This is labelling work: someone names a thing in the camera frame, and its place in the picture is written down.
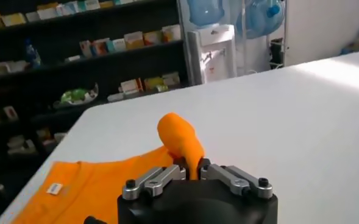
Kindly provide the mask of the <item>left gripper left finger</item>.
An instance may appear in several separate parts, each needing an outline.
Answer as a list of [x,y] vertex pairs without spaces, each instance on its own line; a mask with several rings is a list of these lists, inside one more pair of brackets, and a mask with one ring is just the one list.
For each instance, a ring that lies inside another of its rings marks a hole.
[[127,180],[123,186],[122,198],[136,200],[142,192],[151,197],[158,197],[163,193],[164,187],[173,180],[185,180],[187,171],[177,164],[169,167],[154,167],[137,179]]

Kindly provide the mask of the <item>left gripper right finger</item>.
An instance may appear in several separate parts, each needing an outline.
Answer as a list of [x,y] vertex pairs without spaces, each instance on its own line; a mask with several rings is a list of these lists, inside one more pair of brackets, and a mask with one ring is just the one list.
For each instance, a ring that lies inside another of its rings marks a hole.
[[273,196],[273,187],[267,178],[257,178],[236,166],[219,166],[204,158],[199,161],[198,170],[201,180],[219,180],[235,195],[252,194],[260,199]]

